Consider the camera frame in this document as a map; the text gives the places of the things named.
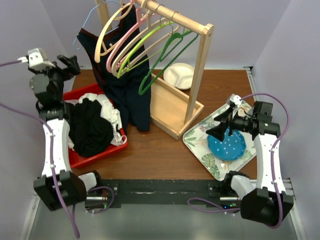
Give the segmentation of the navy tank top red trim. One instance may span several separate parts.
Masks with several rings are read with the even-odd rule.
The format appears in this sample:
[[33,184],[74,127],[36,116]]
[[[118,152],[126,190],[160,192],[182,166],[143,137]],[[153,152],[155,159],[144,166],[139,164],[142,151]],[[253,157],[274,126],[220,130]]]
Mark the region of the navy tank top red trim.
[[[130,12],[120,20],[118,28],[104,36],[103,42],[106,47],[118,42],[136,22],[136,8],[132,6]],[[98,36],[82,28],[77,39],[88,54],[96,82],[109,100],[112,100],[114,107],[120,111],[124,132],[127,133],[129,122],[140,132],[149,131],[151,89],[143,95],[138,93],[143,78],[150,70],[149,60],[117,79],[106,68],[107,59],[111,52],[100,57],[100,63],[96,63],[94,60]]]

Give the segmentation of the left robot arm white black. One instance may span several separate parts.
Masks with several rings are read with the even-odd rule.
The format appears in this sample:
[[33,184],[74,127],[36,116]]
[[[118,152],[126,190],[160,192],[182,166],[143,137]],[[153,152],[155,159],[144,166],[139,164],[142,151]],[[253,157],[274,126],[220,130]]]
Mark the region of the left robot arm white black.
[[65,68],[39,52],[27,57],[28,69],[34,73],[29,86],[37,98],[36,109],[45,134],[44,166],[33,188],[50,211],[83,202],[87,193],[99,196],[104,190],[97,171],[79,176],[72,172],[68,150],[70,108],[63,100],[63,89],[64,82],[79,75],[81,69],[76,56],[57,58]]

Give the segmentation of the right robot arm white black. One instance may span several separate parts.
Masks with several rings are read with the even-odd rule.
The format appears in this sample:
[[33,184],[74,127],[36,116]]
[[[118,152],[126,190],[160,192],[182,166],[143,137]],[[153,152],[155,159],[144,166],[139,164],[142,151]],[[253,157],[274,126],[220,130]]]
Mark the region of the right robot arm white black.
[[242,218],[278,228],[294,205],[294,198],[286,194],[279,158],[280,125],[273,122],[273,104],[256,101],[249,116],[240,116],[240,100],[228,100],[228,108],[214,118],[219,124],[206,133],[223,141],[226,130],[252,136],[257,158],[257,180],[252,185],[249,177],[239,171],[229,171],[217,190],[240,198]]

